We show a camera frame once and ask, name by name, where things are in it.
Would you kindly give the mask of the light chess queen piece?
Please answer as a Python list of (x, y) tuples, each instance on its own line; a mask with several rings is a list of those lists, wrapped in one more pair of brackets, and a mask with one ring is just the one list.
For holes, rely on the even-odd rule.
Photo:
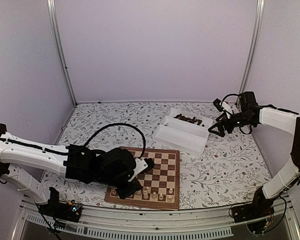
[(147, 199), (149, 198), (149, 194), (148, 194), (147, 191), (143, 191), (143, 192), (142, 192), (142, 198), (143, 198), (144, 200), (147, 200)]

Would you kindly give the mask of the light chess piece bishop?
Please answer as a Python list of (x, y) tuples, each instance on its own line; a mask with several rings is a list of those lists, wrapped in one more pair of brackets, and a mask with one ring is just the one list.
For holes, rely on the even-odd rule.
[(157, 199), (157, 193), (156, 193), (156, 192), (153, 192), (153, 193), (151, 194), (151, 198), (152, 198), (152, 199)]

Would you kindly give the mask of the white plastic divided tray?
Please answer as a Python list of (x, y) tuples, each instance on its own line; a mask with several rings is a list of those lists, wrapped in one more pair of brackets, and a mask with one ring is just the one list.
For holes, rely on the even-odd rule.
[[(205, 126), (175, 119), (174, 116), (178, 114), (190, 118), (196, 117), (197, 119), (202, 120)], [(200, 157), (205, 151), (205, 146), (209, 137), (208, 128), (212, 125), (213, 120), (211, 118), (172, 107), (153, 132), (152, 139), (157, 144)]]

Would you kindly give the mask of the wooden chess board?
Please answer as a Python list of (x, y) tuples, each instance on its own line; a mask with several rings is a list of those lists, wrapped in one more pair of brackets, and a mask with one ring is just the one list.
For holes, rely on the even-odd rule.
[[(153, 159), (154, 168), (136, 177), (142, 186), (141, 195), (134, 193), (126, 199), (120, 199), (117, 192), (115, 196), (112, 195), (114, 188), (109, 187), (105, 193), (105, 202), (138, 208), (178, 210), (180, 207), (180, 151), (147, 149), (144, 156)], [(143, 199), (143, 191), (146, 191), (146, 187), (150, 187), (150, 193), (148, 193), (148, 199)], [(170, 188), (173, 189), (172, 194), (169, 194)], [(152, 199), (153, 192), (157, 193), (157, 199)], [(159, 200), (160, 193), (164, 194), (163, 200)], [(171, 202), (167, 201), (167, 196), (172, 196)]]

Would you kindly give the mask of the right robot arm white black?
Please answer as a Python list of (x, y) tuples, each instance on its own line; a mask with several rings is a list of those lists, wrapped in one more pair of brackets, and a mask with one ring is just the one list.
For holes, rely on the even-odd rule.
[(231, 113), (226, 100), (215, 99), (213, 105), (221, 115), (208, 132), (219, 137), (233, 132), (235, 128), (258, 125), (270, 126), (293, 136), (290, 157), (281, 170), (265, 185), (259, 187), (253, 196), (248, 213), (252, 218), (259, 218), (268, 210), (280, 194), (294, 185), (300, 184), (300, 113), (275, 107), (272, 104), (259, 105), (252, 91), (237, 94), (239, 112)]

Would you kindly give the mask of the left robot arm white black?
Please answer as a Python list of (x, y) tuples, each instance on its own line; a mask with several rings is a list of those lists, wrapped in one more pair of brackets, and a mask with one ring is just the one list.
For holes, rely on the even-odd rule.
[(0, 123), (0, 179), (14, 184), (53, 216), (64, 213), (58, 192), (44, 186), (22, 166), (52, 172), (60, 177), (85, 184), (102, 183), (117, 188), (125, 199), (141, 189), (136, 177), (149, 166), (143, 156), (135, 157), (127, 149), (109, 151), (83, 145), (48, 145), (19, 138)]

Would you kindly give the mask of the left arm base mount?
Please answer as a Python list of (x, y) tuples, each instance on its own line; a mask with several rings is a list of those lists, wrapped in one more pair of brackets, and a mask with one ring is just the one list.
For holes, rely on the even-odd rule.
[(57, 220), (78, 223), (82, 214), (82, 203), (75, 200), (61, 202), (60, 194), (54, 187), (49, 187), (49, 193), (47, 203), (39, 205), (40, 212)]

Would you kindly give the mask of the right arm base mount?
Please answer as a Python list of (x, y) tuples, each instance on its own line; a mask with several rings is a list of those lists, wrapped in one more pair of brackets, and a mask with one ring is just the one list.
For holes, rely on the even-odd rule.
[(233, 204), (228, 210), (228, 215), (235, 223), (246, 223), (248, 231), (254, 235), (266, 232), (273, 222), (275, 210), (272, 206), (266, 206), (262, 210), (256, 210), (251, 202), (245, 204)]

